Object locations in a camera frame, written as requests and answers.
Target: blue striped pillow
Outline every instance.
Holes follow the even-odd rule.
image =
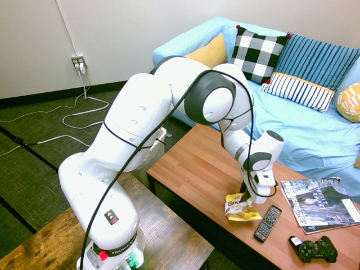
[[[288,74],[336,90],[360,55],[351,49],[291,34],[274,72]]]

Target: chip bag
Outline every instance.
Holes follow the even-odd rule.
[[[249,197],[241,202],[244,193],[236,193],[226,196],[225,216],[230,221],[255,221],[262,219],[260,214],[253,207],[253,198]]]

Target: black and white checkered pillow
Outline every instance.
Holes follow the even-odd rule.
[[[237,26],[231,63],[239,66],[248,80],[262,84],[270,79],[287,38],[268,37]]]

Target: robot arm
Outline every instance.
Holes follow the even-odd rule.
[[[178,75],[177,79],[172,79],[173,104],[188,90],[178,109],[191,120],[203,125],[219,123],[222,146],[238,161],[244,184],[254,202],[264,203],[271,187],[276,185],[272,168],[284,140],[268,130],[260,139],[252,141],[242,130],[251,123],[254,101],[241,69],[221,64],[210,70],[192,60],[174,57],[161,63],[154,74],[163,78]]]
[[[142,164],[175,109],[200,124],[219,123],[222,146],[238,161],[254,202],[265,202],[275,186],[272,167],[284,141],[267,131],[252,142],[242,130],[253,118],[248,89],[239,67],[209,69],[184,57],[167,59],[151,74],[136,74],[127,81],[90,148],[59,167],[61,188],[92,239],[83,269],[130,270],[142,265],[145,239],[139,217],[116,178]]]

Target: wooden tabletop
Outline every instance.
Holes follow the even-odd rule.
[[[242,176],[239,165],[222,148],[220,141],[220,132],[198,124],[148,173],[281,269],[358,269],[360,226],[306,235],[298,226],[280,188],[264,204],[255,204],[262,217],[272,204],[282,209],[280,219],[265,243],[261,244],[253,238],[259,220],[229,221],[224,216],[225,196],[239,192]],[[273,172],[279,184],[283,180],[306,179],[279,163],[275,164]],[[311,263],[302,263],[288,242],[292,235],[313,242],[322,235],[328,236],[339,253],[337,262],[331,264],[324,259],[313,259]]]
[[[146,238],[141,269],[199,269],[213,247],[131,174],[119,183],[132,199]],[[0,270],[74,270],[84,231],[69,208],[0,261]]]

